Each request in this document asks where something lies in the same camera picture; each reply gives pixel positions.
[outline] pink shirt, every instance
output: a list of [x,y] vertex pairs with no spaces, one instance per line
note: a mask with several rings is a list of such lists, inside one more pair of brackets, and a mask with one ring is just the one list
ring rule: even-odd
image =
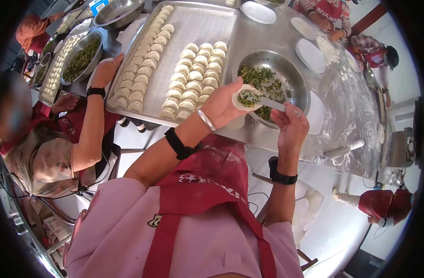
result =
[[[140,277],[156,228],[157,186],[148,190],[131,178],[101,184],[73,234],[65,267],[76,277]],[[303,277],[291,223],[263,227],[274,254],[277,277]],[[261,278],[256,237],[225,205],[181,218],[170,277],[204,278],[237,273]]]

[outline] silver bangle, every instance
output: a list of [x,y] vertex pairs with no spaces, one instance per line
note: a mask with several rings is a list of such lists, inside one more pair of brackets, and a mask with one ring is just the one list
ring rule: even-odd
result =
[[212,124],[212,122],[209,120],[209,118],[206,116],[206,114],[204,114],[204,112],[201,111],[201,109],[198,109],[197,112],[198,112],[199,117],[210,128],[210,130],[212,130],[212,132],[215,132],[216,131],[215,126]]

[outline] black watch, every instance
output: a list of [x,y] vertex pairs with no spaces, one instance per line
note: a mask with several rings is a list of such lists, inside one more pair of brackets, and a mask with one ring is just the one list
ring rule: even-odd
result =
[[282,175],[279,172],[277,172],[277,165],[278,165],[278,157],[271,157],[269,159],[269,167],[271,169],[269,177],[271,178],[272,182],[279,182],[284,185],[290,185],[297,182],[298,175],[295,175],[293,177]]
[[175,151],[176,159],[183,160],[188,158],[191,154],[196,153],[203,145],[199,142],[196,147],[185,147],[181,140],[178,138],[178,135],[175,133],[175,128],[170,128],[166,133],[167,142],[169,142],[170,147]]

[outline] embroidered logo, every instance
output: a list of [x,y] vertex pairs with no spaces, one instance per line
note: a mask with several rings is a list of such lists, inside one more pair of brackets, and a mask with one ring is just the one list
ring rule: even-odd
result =
[[162,215],[159,214],[155,214],[155,216],[153,217],[152,220],[148,221],[148,225],[150,227],[158,227],[159,221],[161,220],[161,217],[163,217]]

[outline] black wristband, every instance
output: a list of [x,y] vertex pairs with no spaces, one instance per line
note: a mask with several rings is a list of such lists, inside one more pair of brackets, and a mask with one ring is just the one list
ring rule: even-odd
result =
[[293,177],[282,175],[277,171],[277,165],[278,165],[278,157],[271,157],[269,159],[269,167],[271,169],[269,173],[269,177],[271,178],[272,182],[279,182],[284,185],[290,185],[297,182],[298,175],[295,175]]
[[196,153],[202,146],[201,142],[196,145],[196,147],[185,147],[181,140],[178,138],[178,135],[175,133],[175,128],[170,128],[166,133],[167,142],[169,142],[170,147],[175,151],[176,159],[183,160],[188,158],[191,154]]
[[102,98],[104,98],[105,97],[105,89],[104,88],[92,88],[92,87],[90,87],[90,88],[88,88],[88,91],[87,91],[87,97],[89,95],[101,95]]

